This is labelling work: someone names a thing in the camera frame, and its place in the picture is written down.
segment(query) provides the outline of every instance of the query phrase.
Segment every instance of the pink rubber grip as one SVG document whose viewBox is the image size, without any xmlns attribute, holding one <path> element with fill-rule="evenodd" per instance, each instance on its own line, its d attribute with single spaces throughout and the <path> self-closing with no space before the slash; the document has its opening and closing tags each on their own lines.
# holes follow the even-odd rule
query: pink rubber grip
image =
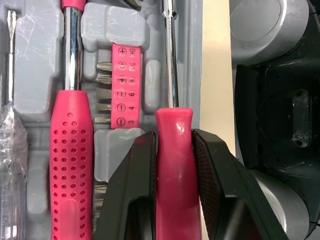
<svg viewBox="0 0 320 240">
<path fill-rule="evenodd" d="M 51 240 L 91 240 L 93 126 L 85 91 L 58 92 L 50 128 Z"/>
<path fill-rule="evenodd" d="M 139 127 L 141 50 L 136 46 L 112 46 L 111 129 Z"/>
<path fill-rule="evenodd" d="M 191 108 L 156 114 L 156 240 L 201 240 L 200 202 L 192 146 Z"/>
<path fill-rule="evenodd" d="M 80 9 L 82 12 L 85 10 L 86 0 L 62 0 L 62 10 L 67 7 Z"/>
</svg>

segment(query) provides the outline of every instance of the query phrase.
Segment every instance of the screwdriver handle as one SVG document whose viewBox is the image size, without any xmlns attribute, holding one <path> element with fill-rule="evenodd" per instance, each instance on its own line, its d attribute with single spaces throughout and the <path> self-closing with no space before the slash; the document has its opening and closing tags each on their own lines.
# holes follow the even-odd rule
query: screwdriver handle
<svg viewBox="0 0 320 240">
<path fill-rule="evenodd" d="M 49 164 L 51 240 L 91 240 L 93 126 L 85 91 L 57 94 Z"/>
<path fill-rule="evenodd" d="M 85 10 L 86 0 L 62 0 L 61 8 L 64 10 L 67 7 L 80 9 L 82 12 Z"/>
<path fill-rule="evenodd" d="M 201 240 L 191 108 L 162 108 L 158 126 L 156 240 Z"/>
</svg>

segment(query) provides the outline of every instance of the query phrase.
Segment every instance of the tool case compartment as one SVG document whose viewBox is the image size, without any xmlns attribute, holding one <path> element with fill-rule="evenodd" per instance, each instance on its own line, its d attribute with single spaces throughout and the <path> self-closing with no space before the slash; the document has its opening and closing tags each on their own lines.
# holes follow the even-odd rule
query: tool case compartment
<svg viewBox="0 0 320 240">
<path fill-rule="evenodd" d="M 108 117 L 105 112 L 95 110 L 99 102 L 96 78 L 101 76 L 97 63 L 112 60 L 113 43 L 141 48 L 139 128 L 111 130 L 108 124 L 93 124 L 96 183 L 108 181 L 136 137 L 156 130 L 155 112 L 167 106 L 165 24 L 160 16 L 159 0 L 144 0 L 141 4 L 141 11 L 135 11 L 122 0 L 90 0 L 82 15 L 82 90 L 88 94 L 93 122 L 95 117 Z M 26 239 L 48 240 L 51 232 L 50 120 L 57 91 L 62 89 L 64 16 L 60 0 L 0 2 L 2 81 L 7 75 L 9 9 L 19 13 L 15 36 L 14 108 L 28 132 Z M 192 128 L 199 128 L 202 0 L 178 1 L 177 11 L 179 101 L 181 107 L 193 109 Z"/>
</svg>

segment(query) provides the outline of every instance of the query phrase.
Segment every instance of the beige surface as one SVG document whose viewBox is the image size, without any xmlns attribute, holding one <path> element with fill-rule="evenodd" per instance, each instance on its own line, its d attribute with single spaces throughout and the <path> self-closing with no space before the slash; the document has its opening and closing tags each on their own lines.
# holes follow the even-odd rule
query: beige surface
<svg viewBox="0 0 320 240">
<path fill-rule="evenodd" d="M 200 129 L 235 155 L 229 0 L 203 0 Z"/>
</svg>

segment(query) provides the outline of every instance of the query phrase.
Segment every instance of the chrome shaft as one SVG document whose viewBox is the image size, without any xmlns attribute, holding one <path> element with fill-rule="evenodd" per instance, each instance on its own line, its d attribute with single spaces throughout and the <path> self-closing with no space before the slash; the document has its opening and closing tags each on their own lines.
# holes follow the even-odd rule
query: chrome shaft
<svg viewBox="0 0 320 240">
<path fill-rule="evenodd" d="M 83 45 L 81 38 L 82 11 L 76 7 L 66 7 L 63 14 L 63 89 L 80 90 L 83 64 Z"/>
<path fill-rule="evenodd" d="M 15 39 L 17 12 L 8 11 L 7 24 L 9 28 L 9 54 L 8 54 L 8 76 L 5 88 L 5 104 L 8 104 L 14 99 L 15 86 Z"/>
<path fill-rule="evenodd" d="M 165 22 L 165 55 L 166 79 L 168 87 L 169 108 L 179 107 L 178 78 L 176 62 L 176 33 L 175 19 L 177 17 L 177 4 L 175 0 L 161 1 L 161 16 Z"/>
</svg>

